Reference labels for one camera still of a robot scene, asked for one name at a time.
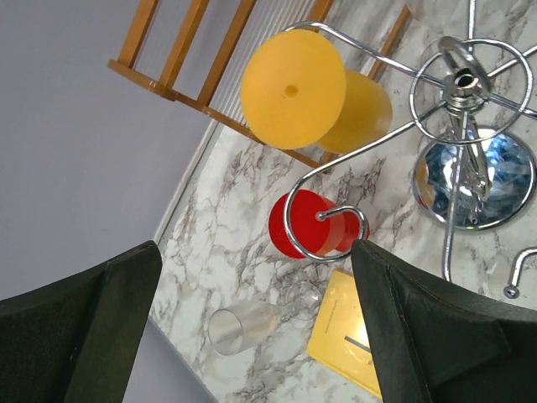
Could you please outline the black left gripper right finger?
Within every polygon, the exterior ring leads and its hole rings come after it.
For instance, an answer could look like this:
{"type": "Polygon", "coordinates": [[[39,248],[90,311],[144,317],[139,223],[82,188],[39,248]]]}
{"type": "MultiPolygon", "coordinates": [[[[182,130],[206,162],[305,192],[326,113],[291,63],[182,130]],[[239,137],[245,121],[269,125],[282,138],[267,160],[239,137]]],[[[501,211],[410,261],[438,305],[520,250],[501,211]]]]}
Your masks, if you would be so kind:
{"type": "Polygon", "coordinates": [[[536,312],[427,273],[367,240],[352,270],[385,402],[534,402],[536,312]]]}

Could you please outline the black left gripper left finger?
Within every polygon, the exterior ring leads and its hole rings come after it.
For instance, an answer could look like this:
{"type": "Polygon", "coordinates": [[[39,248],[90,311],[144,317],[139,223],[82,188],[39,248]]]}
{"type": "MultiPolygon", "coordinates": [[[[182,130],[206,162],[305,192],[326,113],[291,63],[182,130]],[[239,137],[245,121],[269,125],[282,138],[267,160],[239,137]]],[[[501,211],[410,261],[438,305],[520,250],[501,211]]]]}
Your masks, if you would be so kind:
{"type": "Polygon", "coordinates": [[[147,241],[1,302],[3,402],[120,402],[159,283],[147,241]]]}

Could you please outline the yellow plastic wine glass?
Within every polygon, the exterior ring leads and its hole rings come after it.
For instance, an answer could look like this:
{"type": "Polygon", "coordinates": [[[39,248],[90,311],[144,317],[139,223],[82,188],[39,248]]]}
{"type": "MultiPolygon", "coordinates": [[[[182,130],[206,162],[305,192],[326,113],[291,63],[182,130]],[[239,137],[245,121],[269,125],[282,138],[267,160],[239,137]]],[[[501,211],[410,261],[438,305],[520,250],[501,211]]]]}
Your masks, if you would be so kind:
{"type": "Polygon", "coordinates": [[[393,117],[388,93],[347,69],[329,40],[305,29],[276,34],[255,51],[240,99],[250,130],[277,149],[314,144],[346,154],[382,138],[393,117]]]}

